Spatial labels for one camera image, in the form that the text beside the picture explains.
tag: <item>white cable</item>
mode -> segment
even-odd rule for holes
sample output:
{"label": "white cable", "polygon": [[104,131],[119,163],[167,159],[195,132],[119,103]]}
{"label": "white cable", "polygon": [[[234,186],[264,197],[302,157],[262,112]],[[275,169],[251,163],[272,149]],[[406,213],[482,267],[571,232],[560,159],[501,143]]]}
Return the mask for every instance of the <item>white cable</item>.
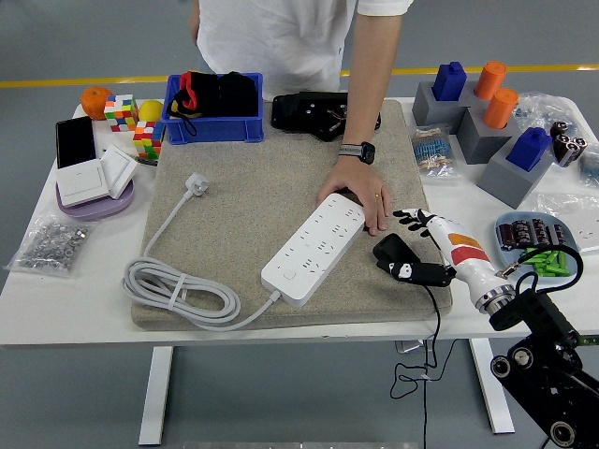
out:
{"label": "white cable", "polygon": [[[264,305],[245,320],[236,325],[223,326],[235,319],[241,309],[240,298],[233,290],[219,282],[181,273],[157,259],[148,257],[148,253],[183,204],[192,196],[201,196],[208,188],[206,179],[197,173],[194,173],[185,185],[188,191],[156,231],[143,256],[133,259],[125,268],[122,290],[125,295],[139,304],[174,311],[202,329],[211,331],[239,329],[264,313],[281,297],[281,293],[274,291]],[[209,311],[189,305],[186,298],[191,291],[204,291],[217,295],[223,300],[222,308],[219,311]]]}

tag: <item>table leg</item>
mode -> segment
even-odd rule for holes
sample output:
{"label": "table leg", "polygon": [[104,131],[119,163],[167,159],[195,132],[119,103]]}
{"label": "table leg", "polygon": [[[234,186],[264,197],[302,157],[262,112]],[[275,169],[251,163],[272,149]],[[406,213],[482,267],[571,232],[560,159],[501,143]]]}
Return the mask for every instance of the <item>table leg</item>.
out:
{"label": "table leg", "polygon": [[159,445],[162,441],[165,407],[167,406],[168,379],[172,361],[172,346],[153,348],[152,365],[148,378],[148,390],[143,406],[139,445]]}
{"label": "table leg", "polygon": [[493,352],[489,339],[470,339],[470,349],[475,359],[476,372],[478,372],[478,380],[483,390],[493,433],[514,433],[514,423],[507,408],[504,387],[490,371]]}

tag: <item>gray holder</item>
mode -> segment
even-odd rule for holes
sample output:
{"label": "gray holder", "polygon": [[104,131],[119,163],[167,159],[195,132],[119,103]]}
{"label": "gray holder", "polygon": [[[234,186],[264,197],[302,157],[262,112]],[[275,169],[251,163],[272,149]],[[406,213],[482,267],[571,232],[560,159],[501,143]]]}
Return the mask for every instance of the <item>gray holder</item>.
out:
{"label": "gray holder", "polygon": [[485,171],[476,183],[485,192],[514,209],[524,201],[524,198],[541,181],[541,178],[554,161],[551,149],[547,148],[531,171],[526,171],[512,164],[505,158],[512,151],[517,141],[518,138],[512,138],[490,158]]}
{"label": "gray holder", "polygon": [[456,134],[466,164],[486,164],[512,137],[522,133],[514,118],[510,116],[503,129],[489,128],[483,122],[486,109],[468,108]]}
{"label": "gray holder", "polygon": [[460,128],[464,113],[468,108],[485,109],[489,102],[475,96],[477,81],[466,81],[458,101],[437,101],[432,93],[434,82],[422,81],[418,84],[412,113],[416,125],[448,123],[449,134],[456,134]]}

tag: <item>orange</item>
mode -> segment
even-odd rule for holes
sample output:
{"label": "orange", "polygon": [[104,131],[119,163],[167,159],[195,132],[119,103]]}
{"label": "orange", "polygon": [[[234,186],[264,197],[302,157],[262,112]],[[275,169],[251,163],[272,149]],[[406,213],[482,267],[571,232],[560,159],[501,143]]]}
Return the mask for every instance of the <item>orange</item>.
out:
{"label": "orange", "polygon": [[106,120],[104,105],[109,95],[112,95],[112,92],[106,87],[88,87],[81,94],[83,111],[94,120]]}

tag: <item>rubik's cube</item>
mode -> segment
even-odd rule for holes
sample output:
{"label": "rubik's cube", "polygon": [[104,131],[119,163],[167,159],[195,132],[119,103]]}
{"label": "rubik's cube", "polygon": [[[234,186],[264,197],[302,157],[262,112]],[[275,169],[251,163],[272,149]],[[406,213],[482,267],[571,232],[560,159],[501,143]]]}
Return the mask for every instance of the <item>rubik's cube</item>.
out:
{"label": "rubik's cube", "polygon": [[104,115],[114,132],[135,131],[139,120],[138,104],[133,95],[109,95]]}
{"label": "rubik's cube", "polygon": [[165,124],[162,122],[138,122],[133,135],[133,144],[140,157],[158,159],[165,135]]}

